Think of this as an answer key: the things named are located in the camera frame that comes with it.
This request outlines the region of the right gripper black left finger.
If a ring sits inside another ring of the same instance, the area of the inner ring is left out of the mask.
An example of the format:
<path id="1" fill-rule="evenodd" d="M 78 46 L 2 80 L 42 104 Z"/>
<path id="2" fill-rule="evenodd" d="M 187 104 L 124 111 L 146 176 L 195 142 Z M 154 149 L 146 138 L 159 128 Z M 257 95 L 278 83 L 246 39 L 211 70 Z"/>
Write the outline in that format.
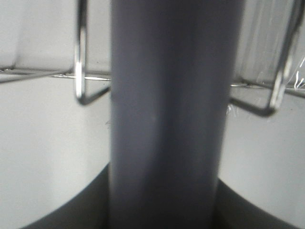
<path id="1" fill-rule="evenodd" d="M 109 227 L 109 165 L 79 194 L 25 229 L 107 229 Z"/>

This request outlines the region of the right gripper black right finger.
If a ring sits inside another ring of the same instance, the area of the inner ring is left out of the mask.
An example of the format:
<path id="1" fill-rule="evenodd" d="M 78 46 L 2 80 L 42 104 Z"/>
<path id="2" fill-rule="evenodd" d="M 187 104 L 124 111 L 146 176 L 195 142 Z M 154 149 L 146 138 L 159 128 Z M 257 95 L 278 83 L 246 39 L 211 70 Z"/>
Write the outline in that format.
<path id="1" fill-rule="evenodd" d="M 260 209 L 219 179 L 211 228 L 295 229 L 297 227 Z"/>

